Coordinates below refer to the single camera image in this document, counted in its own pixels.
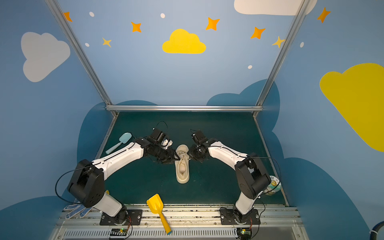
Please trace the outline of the white canvas sneaker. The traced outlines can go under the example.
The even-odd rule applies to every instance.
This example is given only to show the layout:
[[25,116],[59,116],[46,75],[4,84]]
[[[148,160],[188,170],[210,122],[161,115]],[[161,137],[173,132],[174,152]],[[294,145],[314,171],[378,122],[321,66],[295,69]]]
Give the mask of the white canvas sneaker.
[[180,145],[176,149],[176,153],[179,157],[178,161],[175,161],[177,181],[180,184],[186,184],[190,179],[189,161],[188,155],[189,148],[187,145]]

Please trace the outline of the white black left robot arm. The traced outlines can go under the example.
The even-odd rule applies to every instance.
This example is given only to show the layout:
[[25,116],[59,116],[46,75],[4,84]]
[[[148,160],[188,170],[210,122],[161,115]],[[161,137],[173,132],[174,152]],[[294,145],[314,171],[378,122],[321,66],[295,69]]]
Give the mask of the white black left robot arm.
[[172,141],[166,143],[166,146],[162,146],[140,138],[103,158],[91,162],[82,160],[77,164],[67,190],[86,208],[97,209],[111,217],[113,225],[126,225],[127,208],[106,193],[105,180],[126,165],[148,155],[156,157],[160,163],[179,160],[176,151],[171,147]]

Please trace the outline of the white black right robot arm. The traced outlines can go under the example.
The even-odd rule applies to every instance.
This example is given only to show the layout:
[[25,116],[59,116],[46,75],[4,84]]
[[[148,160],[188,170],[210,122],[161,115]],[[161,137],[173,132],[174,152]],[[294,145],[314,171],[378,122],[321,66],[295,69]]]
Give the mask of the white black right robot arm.
[[255,154],[238,152],[213,138],[204,137],[199,140],[193,137],[193,139],[195,144],[188,152],[193,160],[202,162],[205,158],[212,157],[236,172],[241,194],[234,205],[234,218],[239,224],[246,223],[254,209],[256,199],[272,183],[263,161]]

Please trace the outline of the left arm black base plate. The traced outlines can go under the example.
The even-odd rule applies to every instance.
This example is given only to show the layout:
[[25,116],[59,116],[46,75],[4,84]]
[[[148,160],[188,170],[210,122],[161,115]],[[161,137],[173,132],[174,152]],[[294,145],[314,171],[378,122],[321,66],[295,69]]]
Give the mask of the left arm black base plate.
[[100,226],[139,226],[143,210],[121,210],[115,217],[102,213]]

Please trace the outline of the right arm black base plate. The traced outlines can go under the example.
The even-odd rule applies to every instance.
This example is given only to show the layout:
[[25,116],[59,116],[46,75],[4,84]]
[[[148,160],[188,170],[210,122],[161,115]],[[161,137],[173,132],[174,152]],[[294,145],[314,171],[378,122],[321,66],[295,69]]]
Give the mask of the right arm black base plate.
[[259,225],[261,223],[259,212],[255,208],[245,215],[237,209],[220,208],[219,212],[222,225]]

